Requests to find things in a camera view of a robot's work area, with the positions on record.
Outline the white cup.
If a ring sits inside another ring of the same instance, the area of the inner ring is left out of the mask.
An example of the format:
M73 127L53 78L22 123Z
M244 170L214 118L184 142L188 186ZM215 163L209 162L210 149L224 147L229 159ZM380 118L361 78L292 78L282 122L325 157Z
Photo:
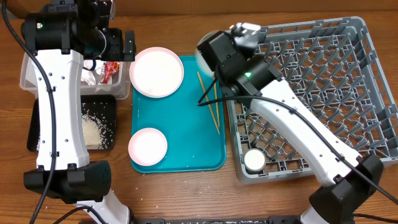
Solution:
M250 174L257 174L264 170L266 157L259 149L248 150L243 157L245 169Z

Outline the grey bowl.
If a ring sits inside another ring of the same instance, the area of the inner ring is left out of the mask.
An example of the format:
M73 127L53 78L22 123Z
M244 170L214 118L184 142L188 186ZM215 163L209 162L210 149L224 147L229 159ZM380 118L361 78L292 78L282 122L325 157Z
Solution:
M207 33L205 36L203 36L200 41L197 43L197 47L204 41L206 41L207 39L209 39L212 35L216 34L217 30L213 30L209 33ZM202 71L202 75L206 75L208 77L214 77L214 72L210 69L210 67L208 66L208 64L205 62L205 59L203 58L203 56L201 55L201 53L199 53L198 49L195 49L195 57L196 57L196 62L198 65L198 68Z

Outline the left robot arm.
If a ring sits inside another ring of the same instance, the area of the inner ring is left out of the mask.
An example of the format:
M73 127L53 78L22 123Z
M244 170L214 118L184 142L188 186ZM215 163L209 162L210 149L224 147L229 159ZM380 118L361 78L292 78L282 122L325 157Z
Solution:
M81 118L85 60L132 62L134 33L109 26L112 1L52 1L26 16L24 50L37 80L40 143L24 185L42 197L86 211L97 223L131 223L131 210L111 190L107 161L90 161Z

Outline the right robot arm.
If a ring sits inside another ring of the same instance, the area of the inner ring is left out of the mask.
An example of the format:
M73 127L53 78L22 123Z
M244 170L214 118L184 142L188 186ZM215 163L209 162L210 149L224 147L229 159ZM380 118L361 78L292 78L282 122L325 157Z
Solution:
M320 183L298 223L343 223L379 190L384 169L338 139L296 97L277 67L255 52L259 26L213 31L197 44L201 68L215 76L224 100L243 103L270 122L305 159Z

